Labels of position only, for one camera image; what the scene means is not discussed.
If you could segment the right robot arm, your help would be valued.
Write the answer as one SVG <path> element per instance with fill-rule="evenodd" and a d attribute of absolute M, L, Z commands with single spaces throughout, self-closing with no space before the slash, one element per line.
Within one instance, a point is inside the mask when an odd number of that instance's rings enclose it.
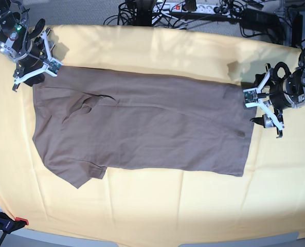
<path fill-rule="evenodd" d="M 12 90 L 21 83 L 33 86 L 44 82 L 45 74 L 56 77 L 62 62 L 52 55 L 51 28 L 40 19 L 29 31 L 29 8 L 19 1 L 0 1 L 0 53 L 16 64 Z"/>

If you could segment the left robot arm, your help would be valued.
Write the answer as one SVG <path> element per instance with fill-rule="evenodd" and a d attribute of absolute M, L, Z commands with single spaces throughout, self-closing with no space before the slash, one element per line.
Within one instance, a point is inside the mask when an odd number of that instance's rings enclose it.
<path fill-rule="evenodd" d="M 251 122 L 264 128 L 276 128 L 278 137 L 283 136 L 285 109 L 298 109 L 305 106 L 305 48 L 301 49 L 298 66 L 294 72 L 284 62 L 279 62 L 275 67 L 266 65 L 266 73 L 256 74 L 254 86 L 268 87 L 268 93 L 257 94 L 258 99 L 268 98 L 264 102 L 266 107 L 272 106 L 271 114 L 265 112 L 261 117 L 250 119 Z"/>

